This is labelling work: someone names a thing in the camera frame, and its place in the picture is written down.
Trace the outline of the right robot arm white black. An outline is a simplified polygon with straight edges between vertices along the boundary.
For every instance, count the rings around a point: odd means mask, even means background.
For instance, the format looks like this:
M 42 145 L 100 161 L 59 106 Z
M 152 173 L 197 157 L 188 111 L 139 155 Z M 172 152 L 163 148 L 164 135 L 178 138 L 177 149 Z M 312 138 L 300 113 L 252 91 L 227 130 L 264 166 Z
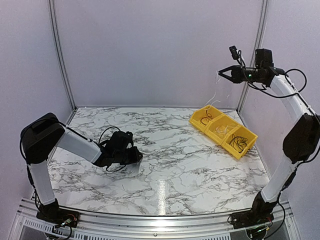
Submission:
M 247 211 L 230 215 L 230 222 L 239 228 L 248 223 L 258 224 L 272 215 L 280 196 L 294 180 L 298 168 L 312 162 L 320 152 L 320 117 L 301 95 L 289 77 L 289 70 L 274 66 L 272 51 L 265 48 L 255 50 L 255 66 L 247 67 L 241 50 L 230 46 L 229 51 L 237 65 L 218 71 L 218 75 L 234 84 L 247 85 L 265 95 L 282 101 L 294 122 L 292 129 L 283 140 L 283 156 L 268 184 L 257 193 Z

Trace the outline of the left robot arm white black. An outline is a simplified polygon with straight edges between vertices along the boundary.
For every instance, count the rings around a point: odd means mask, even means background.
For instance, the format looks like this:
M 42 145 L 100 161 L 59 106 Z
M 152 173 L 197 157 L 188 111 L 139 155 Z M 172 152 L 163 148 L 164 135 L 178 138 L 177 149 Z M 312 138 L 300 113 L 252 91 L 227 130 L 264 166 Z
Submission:
M 143 158 L 134 145 L 133 133 L 119 128 L 109 139 L 96 142 L 60 122 L 52 112 L 27 125 L 20 133 L 20 154 L 27 165 L 38 210 L 53 223 L 60 222 L 64 216 L 48 171 L 47 161 L 54 148 L 70 152 L 99 168 L 133 165 Z

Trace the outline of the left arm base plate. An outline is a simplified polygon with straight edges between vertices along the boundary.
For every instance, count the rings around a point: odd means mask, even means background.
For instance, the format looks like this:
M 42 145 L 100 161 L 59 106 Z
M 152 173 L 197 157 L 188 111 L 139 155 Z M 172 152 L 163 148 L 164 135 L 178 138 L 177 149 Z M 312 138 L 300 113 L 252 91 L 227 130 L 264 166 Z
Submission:
M 40 206 L 40 211 L 37 212 L 36 218 L 53 223 L 58 227 L 72 227 L 78 225 L 80 213 L 78 211 L 60 208 L 59 206 Z

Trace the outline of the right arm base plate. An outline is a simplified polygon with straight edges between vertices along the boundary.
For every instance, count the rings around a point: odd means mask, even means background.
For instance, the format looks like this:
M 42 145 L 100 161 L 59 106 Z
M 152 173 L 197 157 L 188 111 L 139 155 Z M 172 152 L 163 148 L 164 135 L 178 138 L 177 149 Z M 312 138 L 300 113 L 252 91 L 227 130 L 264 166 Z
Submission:
M 233 226 L 234 229 L 247 228 L 264 223 L 270 223 L 274 220 L 272 213 L 255 216 L 248 211 L 234 212 L 229 215 L 227 222 Z

